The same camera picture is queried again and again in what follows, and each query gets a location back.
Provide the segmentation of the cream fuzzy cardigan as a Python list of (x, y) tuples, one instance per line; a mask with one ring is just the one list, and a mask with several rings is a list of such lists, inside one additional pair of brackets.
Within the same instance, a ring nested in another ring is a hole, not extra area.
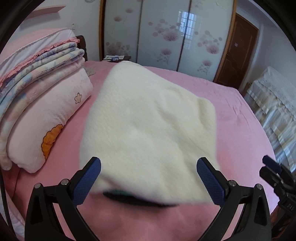
[(98, 157), (91, 192), (122, 190), (162, 204), (199, 203), (210, 196), (197, 160), (216, 159), (211, 101), (132, 62), (115, 64), (95, 99), (80, 143), (80, 165)]

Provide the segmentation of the lace covered furniture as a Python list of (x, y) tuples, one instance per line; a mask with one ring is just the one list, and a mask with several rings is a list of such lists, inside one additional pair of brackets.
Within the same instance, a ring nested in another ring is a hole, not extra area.
[(295, 86), (269, 66), (244, 99), (263, 127), (276, 161), (295, 173)]

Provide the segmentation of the black folded garment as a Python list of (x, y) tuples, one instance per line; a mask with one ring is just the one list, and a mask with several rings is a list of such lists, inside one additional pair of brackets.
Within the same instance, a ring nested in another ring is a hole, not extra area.
[(176, 206), (174, 204), (162, 204), (162, 203), (148, 201), (143, 198), (138, 198), (138, 197), (134, 196), (133, 194), (122, 191), (122, 190), (104, 191), (103, 195), (111, 200), (125, 203), (125, 204), (129, 204), (129, 205), (135, 205), (135, 206), (159, 207), (159, 208), (167, 208), (167, 207)]

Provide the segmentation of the brown wooden door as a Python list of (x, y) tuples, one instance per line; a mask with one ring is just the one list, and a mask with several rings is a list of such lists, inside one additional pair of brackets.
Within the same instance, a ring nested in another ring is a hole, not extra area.
[(225, 60), (215, 83), (239, 89), (255, 48), (258, 28), (236, 14)]

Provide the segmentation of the folded pink floral quilts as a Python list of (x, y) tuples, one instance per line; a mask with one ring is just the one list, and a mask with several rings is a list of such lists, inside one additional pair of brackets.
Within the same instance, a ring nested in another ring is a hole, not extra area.
[(1, 52), (1, 168), (37, 172), (64, 125), (91, 95), (84, 50), (69, 28), (44, 29)]

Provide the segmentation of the white sliding wardrobe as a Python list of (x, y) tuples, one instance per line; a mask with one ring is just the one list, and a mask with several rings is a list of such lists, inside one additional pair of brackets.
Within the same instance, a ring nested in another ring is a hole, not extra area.
[(227, 1), (102, 1), (99, 50), (216, 81), (237, 3)]

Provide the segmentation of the beige knit folded sweater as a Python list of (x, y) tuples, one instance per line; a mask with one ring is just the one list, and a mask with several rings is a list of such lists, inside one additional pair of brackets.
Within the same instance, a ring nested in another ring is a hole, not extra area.
[(96, 71), (91, 67), (83, 67), (83, 68), (88, 76), (92, 76), (96, 74)]

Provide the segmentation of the bedside table with items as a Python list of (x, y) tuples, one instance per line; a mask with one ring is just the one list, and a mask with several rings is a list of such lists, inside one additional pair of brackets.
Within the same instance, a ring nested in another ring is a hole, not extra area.
[(125, 55), (106, 55), (102, 61), (104, 62), (114, 62), (118, 63), (121, 61), (129, 61), (131, 59), (131, 56), (125, 56)]

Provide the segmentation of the wooden headboard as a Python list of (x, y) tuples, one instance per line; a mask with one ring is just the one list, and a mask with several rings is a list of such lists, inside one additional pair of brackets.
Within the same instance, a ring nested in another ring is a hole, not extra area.
[(84, 50), (84, 55), (83, 55), (83, 58), (85, 59), (85, 61), (88, 60), (88, 56), (87, 56), (87, 50), (86, 50), (86, 40), (84, 38), (83, 35), (78, 35), (76, 36), (76, 38), (79, 40), (78, 44), (77, 44), (77, 47), (79, 49), (83, 49)]

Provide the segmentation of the pink wall shelf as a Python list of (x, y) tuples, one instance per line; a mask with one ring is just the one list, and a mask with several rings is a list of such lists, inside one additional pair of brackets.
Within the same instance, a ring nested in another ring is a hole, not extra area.
[(35, 18), (37, 16), (47, 15), (47, 14), (53, 14), (58, 13), (60, 10), (65, 8), (66, 5), (55, 5), (55, 6), (44, 6), (44, 7), (38, 7), (34, 9), (27, 17), (26, 19)]

